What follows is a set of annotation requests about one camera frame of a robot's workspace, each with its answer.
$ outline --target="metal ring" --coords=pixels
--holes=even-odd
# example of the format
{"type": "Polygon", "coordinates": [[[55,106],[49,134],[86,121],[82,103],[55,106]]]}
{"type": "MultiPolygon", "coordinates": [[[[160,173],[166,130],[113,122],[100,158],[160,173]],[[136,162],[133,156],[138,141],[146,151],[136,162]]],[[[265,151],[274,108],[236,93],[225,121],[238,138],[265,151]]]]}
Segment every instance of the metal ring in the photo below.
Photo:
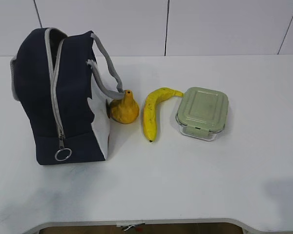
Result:
{"type": "Polygon", "coordinates": [[[55,158],[55,160],[57,160],[58,162],[62,162],[62,161],[67,160],[71,155],[72,155],[72,150],[71,150],[71,149],[69,149],[69,148],[63,148],[63,149],[59,149],[59,150],[55,153],[54,158],[55,158]],[[59,154],[60,152],[64,151],[64,150],[68,150],[68,151],[69,151],[69,155],[66,156],[66,158],[64,158],[64,159],[58,159],[58,154],[59,154]]]}

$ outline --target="food container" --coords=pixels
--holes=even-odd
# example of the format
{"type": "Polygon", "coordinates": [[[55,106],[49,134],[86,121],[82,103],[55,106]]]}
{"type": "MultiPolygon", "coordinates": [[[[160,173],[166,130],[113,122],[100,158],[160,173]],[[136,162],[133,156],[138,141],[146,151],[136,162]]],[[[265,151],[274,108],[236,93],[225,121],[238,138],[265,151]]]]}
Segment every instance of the food container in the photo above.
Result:
{"type": "Polygon", "coordinates": [[[190,137],[214,140],[225,127],[228,105],[228,97],[222,92],[189,88],[176,114],[180,132],[190,137]]]}

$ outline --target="yellow banana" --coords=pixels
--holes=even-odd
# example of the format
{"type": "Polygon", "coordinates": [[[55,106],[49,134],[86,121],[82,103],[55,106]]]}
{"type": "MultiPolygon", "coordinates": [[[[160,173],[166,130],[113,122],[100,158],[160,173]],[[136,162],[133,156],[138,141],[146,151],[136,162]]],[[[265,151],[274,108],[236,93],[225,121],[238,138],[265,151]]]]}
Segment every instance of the yellow banana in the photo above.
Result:
{"type": "Polygon", "coordinates": [[[183,93],[169,88],[160,88],[150,93],[143,108],[143,132],[149,142],[156,138],[156,106],[172,96],[182,97],[183,93]]]}

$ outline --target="navy blue lunch bag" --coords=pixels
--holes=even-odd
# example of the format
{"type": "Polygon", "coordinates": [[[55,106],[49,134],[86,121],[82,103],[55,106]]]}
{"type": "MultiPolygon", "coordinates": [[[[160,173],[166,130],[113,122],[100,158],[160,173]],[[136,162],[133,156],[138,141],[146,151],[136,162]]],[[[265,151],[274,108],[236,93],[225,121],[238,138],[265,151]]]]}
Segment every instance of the navy blue lunch bag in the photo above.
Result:
{"type": "Polygon", "coordinates": [[[56,28],[35,29],[11,60],[11,71],[13,97],[29,118],[40,165],[106,159],[108,100],[122,99],[124,91],[92,31],[68,37],[56,28]],[[118,83],[117,92],[102,84],[93,40],[118,83]]]}

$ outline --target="gray strap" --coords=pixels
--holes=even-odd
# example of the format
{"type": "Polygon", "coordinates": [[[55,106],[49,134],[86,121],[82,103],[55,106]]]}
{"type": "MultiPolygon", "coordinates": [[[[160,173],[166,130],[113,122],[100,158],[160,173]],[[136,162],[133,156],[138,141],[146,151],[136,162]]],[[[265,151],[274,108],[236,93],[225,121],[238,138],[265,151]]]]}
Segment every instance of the gray strap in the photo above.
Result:
{"type": "Polygon", "coordinates": [[[16,63],[16,57],[17,57],[17,55],[15,55],[15,56],[11,59],[11,61],[10,61],[10,68],[11,68],[11,81],[12,81],[12,95],[13,95],[13,98],[14,98],[16,101],[20,101],[18,95],[16,94],[16,91],[15,91],[15,85],[14,85],[14,67],[15,67],[15,63],[16,63]]]}
{"type": "Polygon", "coordinates": [[[91,70],[92,70],[92,73],[93,73],[93,76],[94,76],[94,79],[95,81],[97,82],[99,88],[101,89],[101,91],[107,95],[109,98],[112,98],[112,99],[123,99],[124,98],[124,90],[123,90],[123,83],[122,83],[122,80],[120,79],[120,77],[118,76],[115,68],[114,68],[114,65],[113,65],[113,62],[110,58],[110,56],[108,55],[107,51],[105,50],[105,48],[103,47],[100,39],[94,34],[92,33],[91,34],[91,37],[95,40],[100,52],[103,54],[103,56],[105,57],[105,60],[106,60],[106,63],[107,63],[107,68],[108,68],[108,71],[109,73],[111,74],[111,76],[113,76],[116,81],[117,81],[117,90],[118,92],[115,92],[115,91],[112,91],[112,90],[108,90],[104,87],[103,83],[102,83],[102,80],[101,80],[101,76],[100,76],[100,72],[99,72],[99,69],[98,69],[98,65],[97,63],[95,63],[93,60],[88,60],[87,61],[87,64],[91,66],[91,70]]]}

